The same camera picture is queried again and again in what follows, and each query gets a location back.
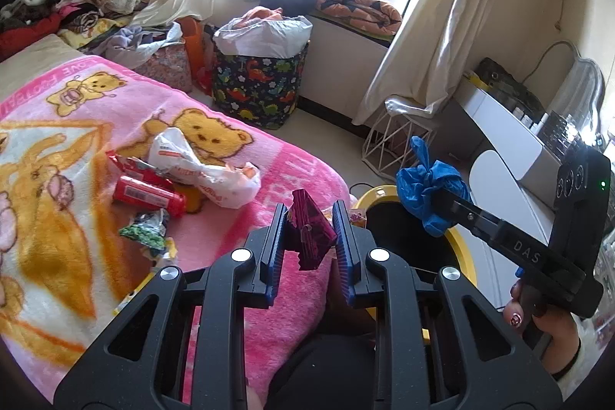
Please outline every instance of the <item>bear print blanket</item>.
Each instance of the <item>bear print blanket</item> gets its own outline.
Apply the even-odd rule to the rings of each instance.
[[[171,125],[203,162],[250,161],[262,173],[255,200],[238,210],[188,190],[193,214],[168,229],[184,271],[242,246],[277,203],[290,205],[294,189],[323,209],[349,202],[344,181],[319,159],[110,61],[84,56],[34,79],[0,104],[0,334],[49,400],[150,267],[138,244],[118,236],[135,208],[112,203],[117,174],[105,151],[144,156]],[[246,374],[263,402],[324,311],[329,265],[300,272],[288,253],[273,308],[245,313]]]

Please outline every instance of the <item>orange plastic object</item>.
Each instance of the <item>orange plastic object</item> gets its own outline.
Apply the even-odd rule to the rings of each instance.
[[[186,41],[186,52],[190,63],[190,74],[193,82],[201,87],[205,94],[211,95],[211,73],[205,71],[205,53],[202,43],[202,29],[196,19],[186,16],[179,18],[183,38]]]

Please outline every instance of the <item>black pants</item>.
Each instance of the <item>black pants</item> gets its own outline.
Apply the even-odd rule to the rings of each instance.
[[[361,337],[312,337],[276,372],[265,410],[371,410],[374,355]]]

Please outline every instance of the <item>yellow trash can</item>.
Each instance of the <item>yellow trash can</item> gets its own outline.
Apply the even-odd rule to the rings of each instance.
[[[404,258],[417,268],[421,280],[429,281],[431,274],[420,270],[438,272],[443,266],[454,266],[476,286],[476,269],[470,250],[461,234],[451,228],[443,237],[429,235],[422,222],[412,216],[401,204],[395,185],[378,186],[363,195],[354,208],[367,212],[367,229],[376,244]],[[374,308],[368,309],[376,318]],[[423,330],[429,341],[429,332]]]

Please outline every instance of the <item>floor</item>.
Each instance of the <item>floor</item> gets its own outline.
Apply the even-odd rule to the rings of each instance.
[[[203,92],[193,90],[190,96],[214,108],[211,98]],[[295,110],[284,126],[277,131],[267,132],[329,164],[346,181],[349,188],[355,183],[367,183],[371,186],[391,184],[391,181],[378,177],[362,162],[361,147],[364,141],[362,138],[303,110]],[[359,198],[369,189],[368,186],[356,186],[351,193]]]

